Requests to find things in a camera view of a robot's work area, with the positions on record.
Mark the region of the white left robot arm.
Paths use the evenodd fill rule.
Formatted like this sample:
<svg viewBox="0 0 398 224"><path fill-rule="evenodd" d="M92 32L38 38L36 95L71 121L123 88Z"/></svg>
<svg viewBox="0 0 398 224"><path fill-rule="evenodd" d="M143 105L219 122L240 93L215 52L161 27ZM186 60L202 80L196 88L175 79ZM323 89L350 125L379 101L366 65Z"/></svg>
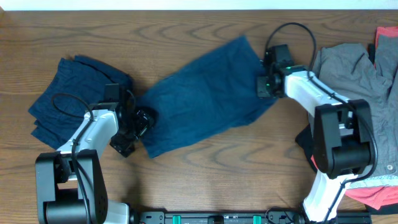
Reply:
<svg viewBox="0 0 398 224"><path fill-rule="evenodd" d="M138 223L128 204L108 198L100 157L107 145L128 157L154 119L144 110L117 102L87 109L64 145L36 159L39 222Z"/></svg>

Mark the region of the dark blue denim shorts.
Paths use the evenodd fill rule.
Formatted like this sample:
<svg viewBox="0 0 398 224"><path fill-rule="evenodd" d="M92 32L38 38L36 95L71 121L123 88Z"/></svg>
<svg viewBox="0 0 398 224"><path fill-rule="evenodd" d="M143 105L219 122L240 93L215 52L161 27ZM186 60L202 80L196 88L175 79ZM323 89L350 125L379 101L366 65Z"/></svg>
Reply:
<svg viewBox="0 0 398 224"><path fill-rule="evenodd" d="M255 122L276 102L257 96L257 78L265 72L241 36L156 83L137 99L155 115L142 139L149 157Z"/></svg>

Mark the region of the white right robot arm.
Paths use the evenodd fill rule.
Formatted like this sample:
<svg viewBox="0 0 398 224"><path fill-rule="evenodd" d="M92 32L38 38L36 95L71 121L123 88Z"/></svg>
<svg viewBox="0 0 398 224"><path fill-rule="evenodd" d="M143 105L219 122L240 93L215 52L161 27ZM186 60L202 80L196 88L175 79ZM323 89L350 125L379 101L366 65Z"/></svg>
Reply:
<svg viewBox="0 0 398 224"><path fill-rule="evenodd" d="M322 83L303 65L268 65L257 79L261 98L288 97L313 116L313 158L317 174L302 202L305 223L329 223L353 182L377 167L377 144L366 100L351 100Z"/></svg>

